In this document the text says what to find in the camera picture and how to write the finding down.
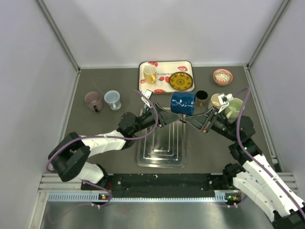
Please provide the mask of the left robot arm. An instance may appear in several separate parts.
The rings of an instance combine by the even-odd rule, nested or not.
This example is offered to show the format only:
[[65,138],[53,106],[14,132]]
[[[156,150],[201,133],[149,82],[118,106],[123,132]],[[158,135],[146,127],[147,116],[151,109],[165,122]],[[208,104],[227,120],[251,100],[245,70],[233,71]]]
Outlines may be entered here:
[[108,178],[102,167],[91,164],[87,159],[91,156],[108,151],[130,148],[140,138],[136,136],[146,128],[150,131],[143,138],[151,135],[157,127],[164,127],[182,119],[181,114],[165,110],[154,103],[141,116],[131,112],[122,115],[118,128],[107,134],[79,136],[76,132],[67,135],[48,156],[48,166],[58,174],[63,182],[74,178],[91,182],[97,189],[108,184]]

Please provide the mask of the cream mug black handle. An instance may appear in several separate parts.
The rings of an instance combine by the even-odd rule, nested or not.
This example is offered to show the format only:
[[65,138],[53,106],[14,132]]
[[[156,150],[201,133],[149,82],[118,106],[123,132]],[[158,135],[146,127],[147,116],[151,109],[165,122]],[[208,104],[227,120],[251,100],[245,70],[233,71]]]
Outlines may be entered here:
[[209,100],[208,103],[208,110],[210,110],[212,107],[215,107],[218,111],[221,109],[222,105],[219,101],[219,96],[220,94],[213,94]]

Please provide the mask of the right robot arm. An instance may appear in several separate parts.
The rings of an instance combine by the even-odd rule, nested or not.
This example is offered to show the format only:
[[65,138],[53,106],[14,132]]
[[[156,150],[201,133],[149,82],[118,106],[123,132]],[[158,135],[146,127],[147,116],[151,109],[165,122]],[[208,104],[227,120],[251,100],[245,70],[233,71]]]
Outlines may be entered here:
[[237,188],[246,194],[275,229],[305,227],[305,202],[273,170],[252,140],[255,130],[250,117],[240,115],[230,123],[223,114],[211,108],[184,120],[203,133],[213,130],[233,141],[229,149],[237,163],[227,164],[223,170],[222,182],[226,188]]

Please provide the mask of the dark blue mug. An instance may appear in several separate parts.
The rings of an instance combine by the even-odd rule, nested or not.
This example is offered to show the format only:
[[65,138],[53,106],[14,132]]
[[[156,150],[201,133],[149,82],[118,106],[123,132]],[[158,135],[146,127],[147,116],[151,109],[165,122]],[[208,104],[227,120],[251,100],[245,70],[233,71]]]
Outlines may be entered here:
[[176,114],[192,116],[195,109],[195,93],[174,92],[171,96],[170,109]]

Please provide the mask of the brown striped mug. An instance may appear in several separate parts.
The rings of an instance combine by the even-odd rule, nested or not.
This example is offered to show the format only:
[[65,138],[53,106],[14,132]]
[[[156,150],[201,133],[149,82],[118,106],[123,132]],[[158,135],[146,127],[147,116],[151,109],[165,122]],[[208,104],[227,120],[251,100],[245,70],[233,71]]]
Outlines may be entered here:
[[199,90],[196,92],[195,95],[196,95],[196,105],[198,107],[202,107],[206,103],[206,100],[208,98],[208,93],[206,91]]

